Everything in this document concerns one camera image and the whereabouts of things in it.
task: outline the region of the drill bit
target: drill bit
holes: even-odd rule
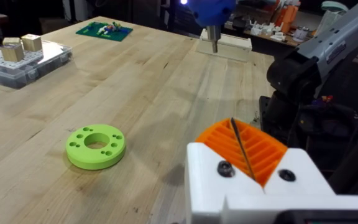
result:
[[[207,26],[208,40],[212,42],[212,51],[218,52],[218,40],[221,38],[221,27],[220,26]]]

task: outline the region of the wooden workbench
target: wooden workbench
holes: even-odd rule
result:
[[[75,34],[88,23],[43,36],[72,46],[72,62],[20,90],[0,86],[0,224],[183,223],[186,145],[221,119],[254,122],[273,57],[201,54],[196,39],[125,22],[134,31],[122,42]],[[118,164],[70,164],[65,142],[88,124],[125,134]]]

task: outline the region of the orange container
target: orange container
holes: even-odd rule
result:
[[[230,119],[209,127],[198,136],[196,142],[204,143],[249,177],[254,174],[255,181],[264,187],[287,147],[249,124],[238,120],[235,122],[241,142],[236,138]]]
[[[298,12],[297,6],[288,6],[283,18],[284,24],[283,27],[281,28],[281,32],[287,33],[288,31],[290,31],[291,24],[295,20],[295,16],[297,12]]]

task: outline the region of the clear plastic organizer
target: clear plastic organizer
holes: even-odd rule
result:
[[[7,62],[0,50],[0,85],[22,88],[45,76],[71,60],[71,47],[47,40],[42,41],[42,50],[24,51],[20,62]]]

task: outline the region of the orange 3d printed part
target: orange 3d printed part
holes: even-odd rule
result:
[[[205,130],[202,142],[264,186],[287,147],[263,131],[235,119],[224,119]]]

